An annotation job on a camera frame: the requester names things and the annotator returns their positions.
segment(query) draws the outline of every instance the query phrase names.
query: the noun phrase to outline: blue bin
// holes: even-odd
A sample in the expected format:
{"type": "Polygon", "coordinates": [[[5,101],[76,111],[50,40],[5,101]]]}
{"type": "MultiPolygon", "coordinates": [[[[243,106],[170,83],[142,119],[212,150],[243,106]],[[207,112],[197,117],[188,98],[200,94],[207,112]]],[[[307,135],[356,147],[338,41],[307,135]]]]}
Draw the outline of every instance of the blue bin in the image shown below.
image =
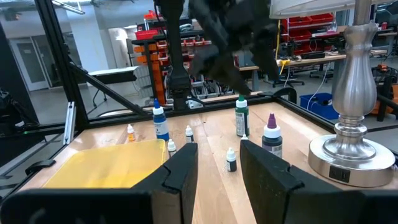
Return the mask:
{"type": "MultiPolygon", "coordinates": [[[[308,101],[310,100],[312,95],[303,95],[300,96],[301,102],[300,106],[302,108],[307,109],[308,101]]],[[[326,119],[338,119],[338,113],[333,108],[333,105],[322,105],[318,102],[331,100],[330,93],[317,93],[309,104],[308,110],[316,113],[319,116],[322,116],[326,119]]]]}

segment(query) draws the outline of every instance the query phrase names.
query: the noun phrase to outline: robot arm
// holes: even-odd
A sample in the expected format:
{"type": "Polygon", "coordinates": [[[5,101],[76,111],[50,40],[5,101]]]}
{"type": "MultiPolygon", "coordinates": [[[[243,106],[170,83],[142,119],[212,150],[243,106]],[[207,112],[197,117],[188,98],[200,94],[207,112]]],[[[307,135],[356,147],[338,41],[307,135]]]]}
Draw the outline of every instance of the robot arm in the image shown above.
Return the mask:
{"type": "Polygon", "coordinates": [[[214,45],[195,54],[192,75],[207,74],[248,94],[249,88],[233,64],[232,53],[249,49],[252,61],[270,79],[278,79],[273,50],[277,21],[269,18],[267,0],[190,0],[189,10],[214,45]]]}

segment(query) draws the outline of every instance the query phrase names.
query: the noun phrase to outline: dark purple dropper bottle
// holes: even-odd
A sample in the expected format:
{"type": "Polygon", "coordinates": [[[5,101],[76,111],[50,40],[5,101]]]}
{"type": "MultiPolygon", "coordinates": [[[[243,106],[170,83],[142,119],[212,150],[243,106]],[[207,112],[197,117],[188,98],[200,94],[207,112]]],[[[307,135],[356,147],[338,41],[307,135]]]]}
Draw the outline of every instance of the dark purple dropper bottle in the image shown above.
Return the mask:
{"type": "Polygon", "coordinates": [[[268,124],[264,126],[262,148],[282,158],[282,140],[280,127],[276,125],[275,115],[271,113],[268,118],[268,124]]]}

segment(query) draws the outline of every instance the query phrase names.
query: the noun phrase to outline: laboratory room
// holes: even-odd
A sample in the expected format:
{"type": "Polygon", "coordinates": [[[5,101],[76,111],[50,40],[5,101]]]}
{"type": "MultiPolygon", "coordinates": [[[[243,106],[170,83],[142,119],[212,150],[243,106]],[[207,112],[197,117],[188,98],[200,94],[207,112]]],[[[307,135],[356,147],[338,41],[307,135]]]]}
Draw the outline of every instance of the laboratory room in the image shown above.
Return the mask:
{"type": "Polygon", "coordinates": [[[398,2],[0,1],[0,223],[398,223],[398,2]]]}

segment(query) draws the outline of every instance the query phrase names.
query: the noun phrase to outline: bottle cap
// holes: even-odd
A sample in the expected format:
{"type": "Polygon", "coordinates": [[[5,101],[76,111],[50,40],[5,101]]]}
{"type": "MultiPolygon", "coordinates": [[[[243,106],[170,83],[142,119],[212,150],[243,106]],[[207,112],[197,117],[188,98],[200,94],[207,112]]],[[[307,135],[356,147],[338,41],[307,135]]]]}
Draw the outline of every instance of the bottle cap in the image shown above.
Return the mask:
{"type": "Polygon", "coordinates": [[[268,128],[271,129],[275,129],[276,128],[276,119],[275,119],[275,115],[273,113],[269,114],[269,118],[268,118],[268,128]]]}
{"type": "Polygon", "coordinates": [[[187,125],[187,128],[185,129],[185,135],[186,136],[193,135],[192,128],[189,125],[187,125]]]}
{"type": "Polygon", "coordinates": [[[226,152],[226,160],[228,162],[233,162],[236,160],[235,151],[232,147],[229,147],[228,152],[226,152]]]}
{"type": "Polygon", "coordinates": [[[129,134],[134,133],[134,128],[132,128],[131,124],[127,126],[127,133],[129,134]]]}
{"type": "Polygon", "coordinates": [[[248,101],[244,99],[243,95],[239,94],[238,100],[236,100],[237,108],[245,108],[248,106],[248,101]]]}
{"type": "Polygon", "coordinates": [[[172,152],[176,150],[175,144],[173,142],[173,140],[169,140],[169,143],[167,143],[167,149],[172,152]]]}
{"type": "Polygon", "coordinates": [[[163,107],[159,105],[159,101],[157,100],[157,98],[155,98],[154,104],[155,106],[152,108],[154,115],[159,115],[164,113],[163,107]]]}
{"type": "Polygon", "coordinates": [[[275,115],[269,114],[268,125],[264,126],[264,136],[267,138],[279,138],[280,127],[276,125],[275,115]]]}

